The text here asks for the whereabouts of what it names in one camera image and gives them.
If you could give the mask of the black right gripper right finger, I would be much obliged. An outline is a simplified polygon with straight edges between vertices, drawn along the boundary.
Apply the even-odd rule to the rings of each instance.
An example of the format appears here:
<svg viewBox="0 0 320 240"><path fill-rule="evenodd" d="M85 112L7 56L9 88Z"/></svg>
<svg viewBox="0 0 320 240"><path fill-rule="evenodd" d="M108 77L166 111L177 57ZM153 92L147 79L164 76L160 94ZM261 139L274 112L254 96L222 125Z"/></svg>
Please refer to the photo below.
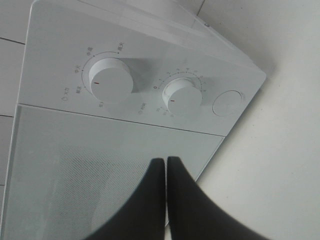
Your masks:
<svg viewBox="0 0 320 240"><path fill-rule="evenodd" d="M216 205L177 156L167 158L167 206L173 240L266 240Z"/></svg>

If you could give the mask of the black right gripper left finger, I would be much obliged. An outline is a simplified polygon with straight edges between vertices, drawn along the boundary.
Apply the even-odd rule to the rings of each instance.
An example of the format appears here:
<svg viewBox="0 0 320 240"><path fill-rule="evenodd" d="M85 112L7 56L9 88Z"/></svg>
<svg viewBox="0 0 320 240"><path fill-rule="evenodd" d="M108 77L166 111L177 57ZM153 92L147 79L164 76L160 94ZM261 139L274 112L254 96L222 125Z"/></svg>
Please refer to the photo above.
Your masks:
<svg viewBox="0 0 320 240"><path fill-rule="evenodd" d="M166 219L166 175L162 158L154 158L139 185L88 240L163 240Z"/></svg>

